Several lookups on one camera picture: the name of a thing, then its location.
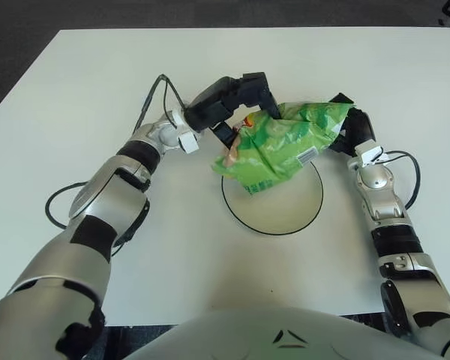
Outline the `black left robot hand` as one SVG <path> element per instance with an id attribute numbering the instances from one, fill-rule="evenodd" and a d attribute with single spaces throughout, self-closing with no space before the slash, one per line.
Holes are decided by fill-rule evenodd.
<path id="1" fill-rule="evenodd" d="M 212 133 L 230 148 L 237 132 L 228 124 L 234 112 L 240 107 L 259 107 L 273 119 L 281 117 L 263 72 L 246 73 L 236 79 L 224 76 L 202 91 L 185 107 L 184 118 L 196 132 L 210 129 Z"/>

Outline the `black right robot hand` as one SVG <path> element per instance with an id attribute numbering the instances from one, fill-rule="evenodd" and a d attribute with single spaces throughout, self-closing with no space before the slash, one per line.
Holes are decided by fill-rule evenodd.
<path id="1" fill-rule="evenodd" d="M 340 127 L 339 134 L 328 149 L 336 153 L 354 157 L 356 155 L 356 146 L 368 140 L 376 140 L 368 114 L 358 109 L 355 103 L 345 94 L 338 93 L 329 103 L 350 104 L 352 107 L 348 110 L 346 118 Z"/>

